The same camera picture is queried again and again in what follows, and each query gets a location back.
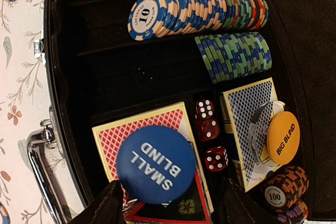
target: case lid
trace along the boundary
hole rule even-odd
[[[336,0],[266,1],[297,101],[309,219],[335,220]]]

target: yellow disc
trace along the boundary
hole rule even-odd
[[[296,117],[289,111],[277,114],[268,128],[267,151],[273,162],[288,164],[298,151],[300,126]]]

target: stack of poker chips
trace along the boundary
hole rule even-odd
[[[213,83],[272,67],[269,47],[257,32],[198,36],[195,41]]]
[[[269,16],[265,0],[137,0],[128,31],[135,40],[206,30],[256,30]]]
[[[306,192],[309,179],[299,166],[288,166],[282,174],[267,181],[264,187],[266,203],[278,213],[284,213]]]
[[[308,207],[301,199],[284,214],[278,214],[278,220],[284,224],[301,224],[308,218]]]

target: silver metal handle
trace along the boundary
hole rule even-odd
[[[57,146],[53,131],[48,127],[48,120],[42,121],[41,125],[45,128],[40,131],[32,132],[27,141],[28,158],[34,171],[35,178],[42,193],[47,208],[54,219],[55,224],[68,223],[67,218],[62,210],[62,206],[55,193],[54,187],[50,181],[46,170],[44,160],[44,149],[54,148]]]

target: die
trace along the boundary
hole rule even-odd
[[[210,141],[215,139],[220,134],[218,121],[214,118],[207,119],[205,121],[196,121],[199,137],[202,142]]]
[[[214,104],[209,99],[202,99],[196,102],[196,115],[198,120],[207,120],[215,113]]]
[[[205,152],[205,166],[211,172],[220,172],[228,167],[226,149],[223,146],[210,148]]]

